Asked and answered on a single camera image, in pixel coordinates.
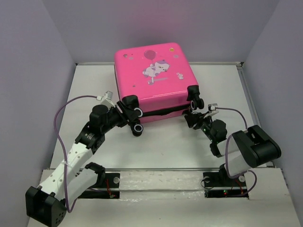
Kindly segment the pink hard-shell suitcase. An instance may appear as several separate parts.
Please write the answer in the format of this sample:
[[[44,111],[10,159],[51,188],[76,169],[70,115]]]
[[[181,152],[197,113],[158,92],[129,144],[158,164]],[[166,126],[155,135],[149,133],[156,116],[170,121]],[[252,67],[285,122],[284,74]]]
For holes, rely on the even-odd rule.
[[[129,123],[134,136],[142,134],[143,123],[204,108],[198,81],[177,43],[119,50],[114,69],[120,101],[142,111]]]

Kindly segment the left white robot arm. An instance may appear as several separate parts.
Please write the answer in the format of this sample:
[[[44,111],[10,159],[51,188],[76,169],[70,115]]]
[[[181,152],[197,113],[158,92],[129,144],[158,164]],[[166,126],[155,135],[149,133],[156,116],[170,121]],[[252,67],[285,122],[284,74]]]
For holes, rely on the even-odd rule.
[[[140,108],[114,105],[103,101],[92,108],[89,121],[83,127],[70,151],[63,151],[63,160],[52,174],[26,194],[27,215],[47,227],[57,227],[66,213],[70,213],[76,199],[89,187],[101,186],[105,181],[104,167],[88,161],[105,141],[105,134],[114,127],[124,127],[142,116]]]

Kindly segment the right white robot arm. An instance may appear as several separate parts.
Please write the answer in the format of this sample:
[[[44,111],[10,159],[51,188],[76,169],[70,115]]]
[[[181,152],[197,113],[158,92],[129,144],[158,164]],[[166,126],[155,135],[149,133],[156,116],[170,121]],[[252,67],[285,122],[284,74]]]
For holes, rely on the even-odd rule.
[[[250,169],[282,155],[279,145],[258,125],[227,135],[226,123],[213,120],[209,112],[188,113],[185,120],[189,128],[201,130],[206,135],[214,156],[225,158],[218,173],[222,185],[230,185]]]

